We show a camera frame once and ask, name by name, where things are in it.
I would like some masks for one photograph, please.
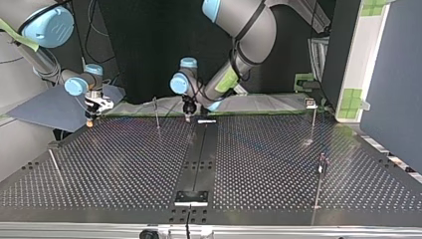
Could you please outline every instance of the tool tip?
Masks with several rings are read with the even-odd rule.
[[[87,127],[93,127],[94,123],[92,121],[87,121]]]

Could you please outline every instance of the vertical pin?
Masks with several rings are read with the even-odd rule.
[[[157,128],[160,128],[159,126],[159,118],[158,118],[158,103],[157,103],[157,97],[154,97],[154,99],[152,99],[154,102],[154,110],[155,110],[155,118],[157,120]]]

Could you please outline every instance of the metal frame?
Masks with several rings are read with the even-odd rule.
[[[186,238],[184,226],[79,223],[0,223],[0,238],[138,238],[143,230],[160,239]],[[422,238],[419,228],[190,226],[192,238]]]

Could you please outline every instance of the black bracket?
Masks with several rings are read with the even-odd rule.
[[[208,206],[208,194],[207,191],[178,191],[174,205],[192,207]]]

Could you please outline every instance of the black cable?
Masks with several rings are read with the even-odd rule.
[[[14,59],[14,60],[10,60],[10,61],[0,62],[0,65],[1,64],[14,63],[14,62],[17,62],[17,61],[22,60],[22,59],[24,59],[24,58],[23,57],[20,57],[20,58],[17,58],[17,59]]]
[[[316,71],[316,75],[315,75],[316,78],[314,79],[314,81],[315,82],[318,82],[319,88],[320,88],[320,91],[323,94],[323,97],[328,102],[328,105],[332,107],[332,103],[329,101],[328,97],[326,96],[326,93],[325,93],[325,91],[323,90],[323,87],[322,87],[322,83],[320,82],[320,79],[318,78],[318,75],[317,75],[317,65],[316,65],[316,61],[314,60],[314,50],[313,50],[313,42],[312,42],[312,40],[313,40],[313,37],[314,37],[314,21],[316,19],[316,13],[317,13],[317,0],[316,0],[315,5],[314,5],[313,17],[311,19],[311,36],[310,36],[310,40],[311,40],[311,61],[312,61],[313,65],[314,65],[314,68],[315,68],[315,71]]]
[[[91,13],[90,13],[90,17],[91,17],[91,19],[90,19],[90,25],[88,26],[88,32],[87,32],[87,36],[86,36],[86,38],[85,38],[85,43],[84,43],[84,47],[85,47],[85,51],[87,52],[87,55],[95,62],[95,63],[97,63],[97,64],[104,64],[104,63],[106,63],[106,62],[109,62],[109,61],[111,61],[111,60],[113,60],[114,58],[115,58],[115,56],[112,56],[112,57],[110,57],[110,58],[107,58],[107,59],[105,59],[105,60],[103,60],[103,61],[99,61],[99,60],[97,60],[95,57],[93,57],[93,55],[91,55],[91,53],[90,53],[90,51],[89,51],[89,49],[88,49],[88,40],[90,39],[90,34],[91,34],[91,30],[92,30],[92,28],[93,28],[93,21],[94,21],[94,14],[96,13],[96,7],[97,7],[97,3],[98,3],[98,0],[94,0],[94,3],[93,3],[93,9],[91,10]]]
[[[72,8],[72,13],[73,13],[74,19],[75,19],[75,28],[76,28],[76,32],[77,32],[77,35],[78,35],[78,42],[79,42],[79,45],[80,45],[81,57],[83,57],[84,56],[84,50],[82,49],[81,32],[80,32],[80,28],[79,28],[79,25],[78,25],[77,13],[75,12],[74,1],[71,1],[71,8]]]
[[[235,71],[236,76],[238,77],[239,81],[248,82],[251,79],[251,70],[249,70],[248,77],[243,78],[242,75],[240,74],[239,68],[236,65],[236,54],[239,52],[238,47],[239,47],[239,41],[236,39],[233,39],[233,48],[229,52],[230,65],[233,71]]]
[[[187,239],[190,239],[189,220],[190,220],[190,208],[189,208],[189,213],[187,214],[187,220],[186,220],[186,238]]]

